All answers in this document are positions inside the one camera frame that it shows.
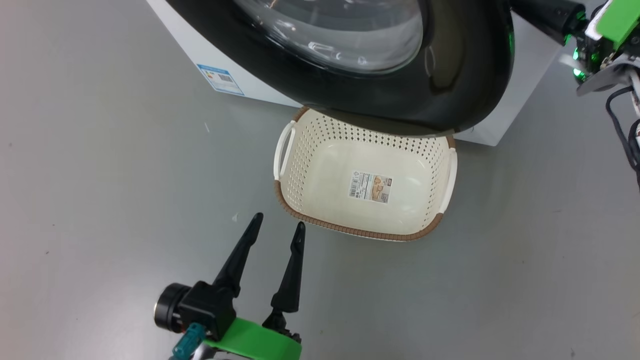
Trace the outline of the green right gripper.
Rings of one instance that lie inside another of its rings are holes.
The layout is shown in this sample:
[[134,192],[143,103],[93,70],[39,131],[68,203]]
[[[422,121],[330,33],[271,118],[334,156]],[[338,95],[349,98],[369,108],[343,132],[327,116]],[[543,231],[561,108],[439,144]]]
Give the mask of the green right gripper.
[[622,60],[639,65],[639,2],[607,0],[586,18],[586,7],[573,0],[511,0],[510,9],[555,43],[576,41],[573,77],[578,84],[606,69],[626,67]]

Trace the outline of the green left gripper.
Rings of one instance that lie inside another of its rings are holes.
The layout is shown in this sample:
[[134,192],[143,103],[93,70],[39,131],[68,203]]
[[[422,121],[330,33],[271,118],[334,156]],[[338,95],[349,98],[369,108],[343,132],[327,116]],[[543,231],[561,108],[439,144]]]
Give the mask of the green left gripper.
[[[264,214],[254,214],[242,236],[212,283],[217,290],[229,291],[233,298],[240,294],[240,282],[249,251],[256,243]],[[298,333],[287,329],[284,313],[299,310],[306,225],[298,222],[290,244],[290,257],[278,291],[272,296],[270,313],[262,325],[236,317],[225,332],[217,330],[212,320],[201,320],[205,332],[204,344],[214,351],[215,359],[238,360],[299,360],[302,344]]]

